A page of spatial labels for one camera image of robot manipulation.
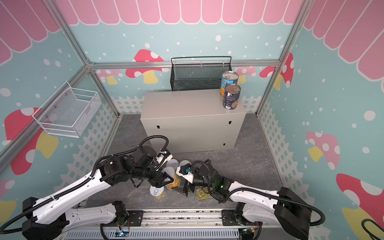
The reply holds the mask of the dark navy label can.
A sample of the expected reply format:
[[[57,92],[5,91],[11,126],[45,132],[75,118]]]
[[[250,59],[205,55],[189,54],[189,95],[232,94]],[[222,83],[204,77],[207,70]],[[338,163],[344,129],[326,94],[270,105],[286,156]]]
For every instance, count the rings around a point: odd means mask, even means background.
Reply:
[[[239,101],[241,87],[237,84],[228,84],[225,87],[223,106],[227,110],[234,110]]]

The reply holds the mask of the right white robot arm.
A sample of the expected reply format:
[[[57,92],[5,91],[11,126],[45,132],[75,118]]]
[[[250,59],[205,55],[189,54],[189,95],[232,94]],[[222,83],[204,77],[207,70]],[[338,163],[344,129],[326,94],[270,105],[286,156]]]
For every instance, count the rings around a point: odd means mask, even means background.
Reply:
[[[187,191],[206,188],[218,203],[237,203],[233,213],[240,225],[272,224],[299,240],[309,238],[310,227],[323,224],[324,213],[307,204],[289,188],[261,190],[226,178],[213,168],[210,160],[178,166],[176,174],[186,181]]]

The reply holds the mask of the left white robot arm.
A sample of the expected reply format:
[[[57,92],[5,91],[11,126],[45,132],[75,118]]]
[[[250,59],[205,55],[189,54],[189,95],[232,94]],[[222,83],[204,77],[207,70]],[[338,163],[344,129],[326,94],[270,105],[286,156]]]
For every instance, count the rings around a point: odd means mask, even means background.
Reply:
[[[21,232],[27,240],[53,240],[74,228],[95,224],[126,226],[131,216],[121,201],[104,207],[74,209],[88,197],[118,183],[147,180],[160,188],[174,181],[160,168],[172,159],[169,140],[162,135],[145,138],[135,148],[100,157],[90,173],[73,184],[45,198],[28,198],[23,212],[1,226],[1,234]]]

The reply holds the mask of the blue Progresso soup can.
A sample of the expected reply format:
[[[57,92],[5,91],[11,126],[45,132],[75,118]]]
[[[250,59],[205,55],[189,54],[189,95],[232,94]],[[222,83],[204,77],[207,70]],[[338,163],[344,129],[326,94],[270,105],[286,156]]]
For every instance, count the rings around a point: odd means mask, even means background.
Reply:
[[[237,84],[239,75],[233,71],[226,71],[222,74],[220,93],[222,96],[225,95],[225,88],[229,84]]]

